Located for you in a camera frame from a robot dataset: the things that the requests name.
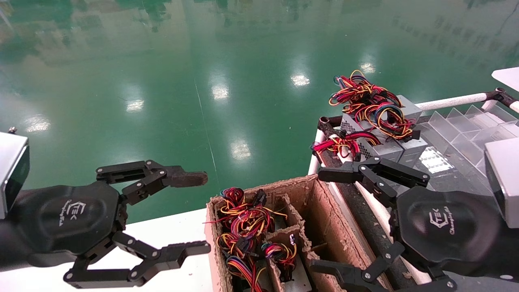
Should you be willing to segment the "left gripper brown-padded finger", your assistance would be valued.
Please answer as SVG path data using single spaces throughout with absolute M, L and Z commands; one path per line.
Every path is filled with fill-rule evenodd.
M 180 165 L 164 166 L 147 160 L 101 167 L 96 180 L 109 185 L 132 182 L 122 189 L 122 201 L 135 205 L 166 187 L 205 185 L 208 175 L 204 171 L 186 172 Z

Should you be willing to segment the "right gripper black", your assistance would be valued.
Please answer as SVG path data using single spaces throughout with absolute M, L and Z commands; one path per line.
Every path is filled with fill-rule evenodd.
M 341 167 L 319 167 L 323 182 L 360 183 L 384 207 L 395 207 L 393 243 L 366 270 L 328 260 L 311 260 L 310 270 L 334 276 L 347 292 L 388 292 L 378 281 L 401 255 L 422 272 L 439 268 L 467 277 L 482 277 L 491 265 L 505 222 L 486 195 L 428 190 L 429 175 L 381 157 L 345 161 Z M 409 190 L 397 191 L 385 180 Z M 442 272 L 432 281 L 397 292 L 455 292 L 457 285 Z

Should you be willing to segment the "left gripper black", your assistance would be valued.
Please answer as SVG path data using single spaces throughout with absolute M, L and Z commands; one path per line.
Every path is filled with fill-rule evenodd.
M 211 251 L 205 240 L 154 248 L 122 232 L 127 218 L 119 192 L 102 181 L 23 190 L 12 207 L 12 266 L 74 262 L 63 281 L 77 289 L 141 287 L 160 272 L 180 269 L 187 257 Z M 88 269 L 115 247 L 141 262 Z

